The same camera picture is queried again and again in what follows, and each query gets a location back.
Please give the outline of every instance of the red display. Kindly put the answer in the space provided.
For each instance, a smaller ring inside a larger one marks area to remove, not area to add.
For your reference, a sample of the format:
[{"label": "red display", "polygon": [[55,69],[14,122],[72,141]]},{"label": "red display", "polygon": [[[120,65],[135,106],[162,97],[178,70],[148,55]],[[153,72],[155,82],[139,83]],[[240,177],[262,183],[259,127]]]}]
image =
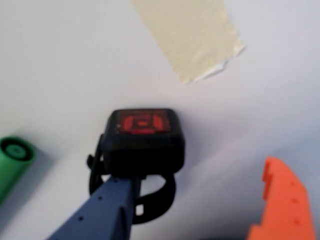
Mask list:
[{"label": "red display", "polygon": [[122,110],[119,112],[117,129],[126,134],[156,134],[171,130],[165,110]]}]

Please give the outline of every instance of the blue stand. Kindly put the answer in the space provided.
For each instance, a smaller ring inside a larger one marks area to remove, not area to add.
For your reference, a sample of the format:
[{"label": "blue stand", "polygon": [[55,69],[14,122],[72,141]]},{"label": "blue stand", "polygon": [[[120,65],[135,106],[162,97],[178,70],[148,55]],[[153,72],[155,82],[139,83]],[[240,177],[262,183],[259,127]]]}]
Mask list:
[{"label": "blue stand", "polygon": [[140,185],[110,177],[48,240],[128,240]]}]

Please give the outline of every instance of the orange object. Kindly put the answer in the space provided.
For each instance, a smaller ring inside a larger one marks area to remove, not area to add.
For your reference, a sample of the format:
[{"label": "orange object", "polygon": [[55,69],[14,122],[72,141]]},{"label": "orange object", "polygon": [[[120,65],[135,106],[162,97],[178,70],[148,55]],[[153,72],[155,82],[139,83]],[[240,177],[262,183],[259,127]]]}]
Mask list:
[{"label": "orange object", "polygon": [[290,168],[268,157],[262,180],[262,222],[251,227],[247,240],[316,240],[307,190]]}]

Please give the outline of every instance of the green battery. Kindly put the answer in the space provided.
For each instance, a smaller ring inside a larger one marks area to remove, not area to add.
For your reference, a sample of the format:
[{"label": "green battery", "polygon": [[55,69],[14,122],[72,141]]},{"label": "green battery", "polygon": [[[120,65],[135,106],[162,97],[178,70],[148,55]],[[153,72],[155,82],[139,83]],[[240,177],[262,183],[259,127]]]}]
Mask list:
[{"label": "green battery", "polygon": [[34,162],[35,156],[34,147],[19,137],[0,139],[0,204]]}]

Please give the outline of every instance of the beige tape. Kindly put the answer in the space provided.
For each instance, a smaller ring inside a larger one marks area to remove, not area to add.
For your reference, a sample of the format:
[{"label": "beige tape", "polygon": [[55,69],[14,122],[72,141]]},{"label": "beige tape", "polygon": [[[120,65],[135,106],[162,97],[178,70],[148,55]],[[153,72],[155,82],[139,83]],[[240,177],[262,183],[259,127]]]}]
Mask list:
[{"label": "beige tape", "polygon": [[222,70],[243,48],[223,0],[132,0],[182,82]]}]

